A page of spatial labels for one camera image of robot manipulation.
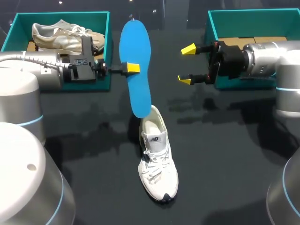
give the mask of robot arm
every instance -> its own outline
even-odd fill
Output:
[[[300,49],[300,41],[269,42],[248,44],[241,50],[238,46],[228,46],[216,41],[209,46],[192,44],[184,49],[186,54],[209,54],[209,72],[204,75],[184,75],[178,79],[184,83],[214,84],[216,77],[229,79],[263,79],[275,74],[276,63],[287,51]]]
[[[92,38],[87,36],[82,36],[80,55],[59,55],[51,51],[0,52],[0,68],[32,73],[41,90],[60,90],[63,83],[95,82],[107,72],[130,76],[139,72],[139,65],[132,65],[122,63],[120,67],[107,67],[103,59],[95,61]]]
[[[217,41],[210,46],[192,44],[183,54],[209,54],[209,72],[178,76],[187,84],[214,84],[216,77],[229,79],[275,79],[276,111],[289,118],[300,118],[300,41],[248,44],[242,50]]]

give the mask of black table surface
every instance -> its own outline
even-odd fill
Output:
[[[188,86],[178,74],[206,73],[205,56],[182,57],[201,41],[208,10],[297,8],[298,0],[1,0],[0,46],[16,12],[110,11],[119,62],[129,16],[151,41],[152,103],[169,131],[179,174],[175,201],[160,205],[144,190],[138,124],[127,84],[112,77],[104,93],[42,94],[46,148],[70,183],[75,225],[269,225],[269,184],[299,144],[300,123],[274,113],[274,90],[218,91]]]

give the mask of shoe sole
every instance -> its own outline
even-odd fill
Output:
[[[140,146],[142,146],[142,142],[141,142],[141,139],[142,139],[142,136],[141,136],[141,133],[142,133],[142,128],[141,126],[139,126],[139,142],[140,142]],[[140,167],[138,166],[138,171],[139,171],[139,174],[142,174],[142,172],[140,171]],[[165,200],[165,199],[157,199],[156,197],[154,197],[151,192],[148,190],[148,188],[146,187],[145,183],[144,183],[144,179],[143,177],[140,175],[140,180],[142,182],[142,185],[144,186],[144,189],[147,191],[147,193],[156,201],[156,202],[159,202],[159,203],[168,203],[170,201],[172,201],[176,195],[174,196],[174,198],[171,198],[169,200]]]

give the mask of white sneaker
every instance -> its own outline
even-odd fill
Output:
[[[150,115],[141,121],[140,137],[143,157],[138,171],[142,184],[155,200],[168,202],[177,193],[178,174],[164,120],[153,105]]]
[[[39,51],[54,50],[63,54],[80,54],[82,52],[81,36],[89,35],[93,39],[94,47],[101,52],[105,44],[105,36],[92,32],[76,24],[69,24],[63,20],[51,26],[38,23],[32,25],[32,38]]]

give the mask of cardboard box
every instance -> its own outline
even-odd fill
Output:
[[[208,12],[204,42],[224,40],[242,48],[249,43],[300,40],[300,10],[246,9]],[[241,80],[217,77],[218,89],[257,89],[275,87],[273,80]]]
[[[1,51],[25,51],[28,43],[32,40],[31,28],[33,23],[52,25],[62,19],[68,23],[74,23],[92,29],[94,32],[105,34],[103,58],[106,64],[110,66],[112,62],[112,34],[109,15],[109,12],[17,13]],[[110,80],[111,77],[108,74],[105,79],[97,80],[94,83],[65,83],[62,90],[109,90]]]

